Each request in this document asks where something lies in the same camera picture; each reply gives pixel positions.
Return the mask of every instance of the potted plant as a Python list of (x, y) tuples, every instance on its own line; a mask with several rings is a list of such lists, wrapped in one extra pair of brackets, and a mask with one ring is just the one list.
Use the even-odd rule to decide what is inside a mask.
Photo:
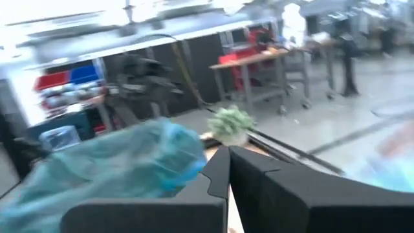
[(220, 109), (212, 119), (208, 120), (208, 127), (213, 137), (225, 146), (242, 146), (248, 140), (247, 130), (253, 127), (254, 121), (237, 106)]

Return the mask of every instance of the blue tarp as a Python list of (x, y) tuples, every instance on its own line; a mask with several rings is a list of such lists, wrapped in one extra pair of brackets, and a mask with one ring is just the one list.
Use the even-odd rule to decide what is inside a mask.
[(95, 197), (165, 197), (206, 164), (198, 134), (150, 121), (51, 154), (0, 211), (1, 233), (57, 233), (71, 207)]

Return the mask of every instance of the clear plastic container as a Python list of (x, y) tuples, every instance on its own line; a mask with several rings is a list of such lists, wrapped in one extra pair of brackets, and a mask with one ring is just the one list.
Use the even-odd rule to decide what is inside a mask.
[(77, 145), (81, 140), (74, 126), (62, 126), (43, 132), (39, 141), (45, 150), (59, 151)]

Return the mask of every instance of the red machine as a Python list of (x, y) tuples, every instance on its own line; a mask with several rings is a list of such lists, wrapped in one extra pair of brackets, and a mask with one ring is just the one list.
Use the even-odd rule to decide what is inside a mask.
[[(242, 48), (233, 48), (230, 54), (221, 56), (219, 58), (219, 63), (224, 64), (231, 61), (237, 61), (242, 58), (248, 58), (255, 54), (258, 54), (267, 49), (269, 43), (273, 42), (273, 33), (265, 28), (260, 28), (256, 30), (251, 30), (249, 36), (247, 38), (248, 43), (250, 46), (244, 46)], [(272, 61), (265, 61), (263, 63), (265, 67), (273, 66)], [(248, 66), (248, 70), (250, 72), (255, 72), (258, 70), (258, 66), (256, 64), (251, 64)], [(241, 69), (240, 67), (233, 67), (232, 74), (234, 78), (234, 84), (236, 90), (240, 91), (243, 89), (243, 81), (241, 77)], [(251, 78), (251, 84), (253, 86), (260, 86), (260, 82)]]

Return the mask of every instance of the green plant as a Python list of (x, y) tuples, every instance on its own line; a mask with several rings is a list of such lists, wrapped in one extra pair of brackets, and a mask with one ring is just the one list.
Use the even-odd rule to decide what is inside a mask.
[(235, 135), (244, 133), (253, 125), (253, 119), (235, 105), (228, 109), (220, 109), (214, 118), (208, 120), (208, 127), (214, 138), (220, 141), (229, 140)]

